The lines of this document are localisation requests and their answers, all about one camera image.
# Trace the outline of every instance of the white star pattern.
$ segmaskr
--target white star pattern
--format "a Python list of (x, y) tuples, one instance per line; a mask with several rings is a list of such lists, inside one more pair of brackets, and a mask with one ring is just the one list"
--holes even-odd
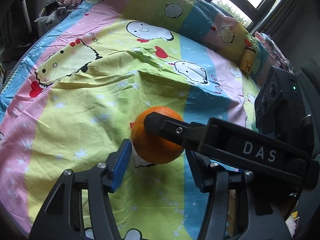
[(58, 155), (56, 156), (56, 159), (57, 159), (58, 161), (61, 161), (61, 160), (63, 159), (62, 154), (58, 154)]
[(32, 150), (31, 149), (31, 145), (32, 145), (33, 141), (29, 141), (29, 139), (27, 138), (27, 140), (23, 141), (22, 143), (23, 143), (26, 151), (31, 151)]
[(7, 189), (7, 194), (8, 194), (8, 196), (10, 196), (10, 197), (14, 197), (13, 192), (12, 192), (11, 190), (9, 190), (9, 189)]
[(58, 108), (58, 109), (64, 108), (64, 107), (65, 107), (65, 106), (64, 106), (64, 104), (63, 104), (62, 102), (56, 103), (56, 105), (55, 105), (55, 108)]
[(23, 103), (19, 103), (18, 109), (19, 109), (20, 111), (22, 111), (22, 109), (23, 109)]
[(179, 51), (177, 51), (176, 49), (171, 48), (172, 53), (178, 53)]
[(108, 114), (102, 114), (98, 117), (99, 120), (107, 120), (109, 119), (109, 115)]
[(20, 159), (17, 159), (17, 161), (18, 161), (17, 166), (19, 165), (19, 166), (21, 167), (22, 164), (25, 164), (25, 163), (24, 163), (24, 159), (21, 158), (21, 157), (20, 157)]
[(135, 88), (135, 89), (138, 89), (139, 88), (139, 84), (134, 83), (134, 84), (132, 84), (132, 87)]
[(115, 42), (116, 42), (116, 43), (119, 43), (119, 44), (121, 44), (121, 45), (123, 45), (123, 44), (124, 44), (124, 42), (119, 41), (119, 40), (115, 40)]
[(120, 82), (119, 87), (120, 87), (120, 88), (124, 88), (124, 87), (127, 86), (127, 84), (128, 84), (127, 81), (122, 81), (122, 82)]
[(104, 95), (96, 95), (96, 98), (98, 98), (98, 99), (102, 99), (102, 98), (104, 98)]
[(82, 157), (87, 156), (86, 155), (87, 151), (84, 151), (82, 148), (80, 149), (80, 151), (78, 152), (74, 152), (76, 154), (76, 156), (74, 157), (74, 159), (78, 159), (80, 160)]

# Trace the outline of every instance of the pile of clothes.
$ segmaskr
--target pile of clothes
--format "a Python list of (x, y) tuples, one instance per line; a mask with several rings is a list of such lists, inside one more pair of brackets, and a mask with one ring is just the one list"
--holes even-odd
[(80, 3), (81, 0), (50, 0), (35, 20), (38, 23), (39, 37), (67, 18)]

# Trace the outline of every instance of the colorful bedsheet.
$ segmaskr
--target colorful bedsheet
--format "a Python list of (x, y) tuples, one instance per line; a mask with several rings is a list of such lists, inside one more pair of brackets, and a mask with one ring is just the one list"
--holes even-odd
[[(237, 66), (248, 44), (257, 51), (252, 77)], [(18, 91), (0, 125), (1, 203), (29, 233), (63, 170), (105, 160), (150, 106), (186, 122), (217, 117), (255, 129), (253, 80), (271, 65), (241, 24), (204, 1), (85, 0), (23, 59), (25, 81), (11, 80)], [(207, 198), (184, 154), (154, 167), (132, 159), (110, 196), (122, 237), (137, 228), (145, 239), (196, 239)]]

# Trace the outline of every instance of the blue stripe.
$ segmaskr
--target blue stripe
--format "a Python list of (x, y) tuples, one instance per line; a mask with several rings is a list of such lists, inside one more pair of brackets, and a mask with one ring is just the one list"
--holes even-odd
[(5, 111), (11, 103), (14, 95), (31, 74), (33, 65), (36, 64), (45, 49), (50, 47), (60, 34), (78, 22), (84, 14), (91, 9), (91, 7), (92, 5), (86, 2), (81, 3), (77, 10), (73, 11), (64, 21), (57, 25), (52, 31), (44, 35), (38, 43), (33, 45), (33, 49), (21, 61), (19, 68), (15, 72), (9, 84), (7, 84), (4, 91), (0, 94), (0, 122), (2, 122)]
[(178, 33), (193, 41), (201, 42), (210, 31), (218, 14), (210, 4), (204, 1), (196, 1), (188, 16), (183, 21)]
[[(215, 66), (207, 55), (207, 49), (185, 37), (180, 37), (181, 57), (183, 60), (197, 63), (206, 69), (210, 85), (193, 85), (189, 90), (184, 110), (185, 122), (206, 124), (210, 117), (222, 117), (228, 120), (228, 108), (231, 99), (222, 91), (216, 89), (211, 75), (216, 76)], [(196, 188), (187, 158), (184, 156), (185, 188), (184, 188), (184, 226), (192, 239), (197, 239), (200, 231), (208, 194), (202, 194)]]

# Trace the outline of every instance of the wrinkled fabric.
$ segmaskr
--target wrinkled fabric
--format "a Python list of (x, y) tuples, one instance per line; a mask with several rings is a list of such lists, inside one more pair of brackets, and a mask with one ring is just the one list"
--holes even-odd
[[(104, 161), (151, 106), (185, 122), (216, 117), (255, 130), (259, 89), (236, 63), (246, 42), (257, 48), (259, 71), (268, 67), (268, 52), (244, 27), (201, 0), (85, 0), (23, 58), (23, 82), (12, 79), (19, 89), (0, 124), (2, 205), (30, 232), (60, 174)], [(109, 196), (122, 238), (136, 228), (168, 240), (196, 239), (208, 199), (184, 153), (156, 166), (133, 154)]]

